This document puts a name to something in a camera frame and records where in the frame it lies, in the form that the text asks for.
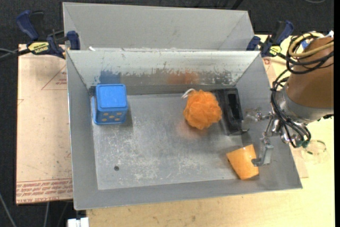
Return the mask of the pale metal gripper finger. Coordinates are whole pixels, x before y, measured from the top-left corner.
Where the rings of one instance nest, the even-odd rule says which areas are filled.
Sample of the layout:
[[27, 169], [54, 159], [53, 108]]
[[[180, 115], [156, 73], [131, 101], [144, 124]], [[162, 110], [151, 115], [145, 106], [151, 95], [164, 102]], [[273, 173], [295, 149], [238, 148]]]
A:
[[274, 147], [271, 144], [269, 138], [262, 138], [260, 156], [259, 158], [252, 159], [252, 164], [256, 167], [268, 165], [271, 162], [271, 155], [273, 153], [273, 150]]
[[261, 109], [258, 108], [246, 108], [244, 121], [259, 122], [269, 119], [269, 114], [262, 113]]

